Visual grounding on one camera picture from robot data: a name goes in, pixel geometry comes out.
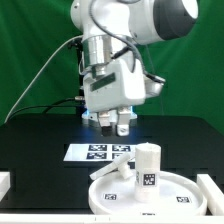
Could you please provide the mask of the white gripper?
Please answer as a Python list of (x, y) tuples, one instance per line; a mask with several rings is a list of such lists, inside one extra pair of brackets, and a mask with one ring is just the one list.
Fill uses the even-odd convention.
[(125, 106), (141, 105), (146, 98), (146, 90), (141, 63), (136, 61), (134, 72), (131, 72), (123, 59), (111, 62), (106, 66), (106, 75), (94, 79), (91, 74), (84, 76), (84, 95), (87, 109), (99, 112), (98, 121), (103, 136), (110, 136), (110, 109), (117, 110), (116, 130), (119, 136), (129, 135), (131, 109)]

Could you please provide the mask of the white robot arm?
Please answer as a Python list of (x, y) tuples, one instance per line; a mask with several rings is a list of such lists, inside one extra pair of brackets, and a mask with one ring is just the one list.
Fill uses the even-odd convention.
[(102, 134), (129, 134), (132, 107), (158, 96), (165, 80), (146, 71), (137, 47), (186, 36), (197, 0), (74, 0), (71, 19), (82, 31), (85, 117)]

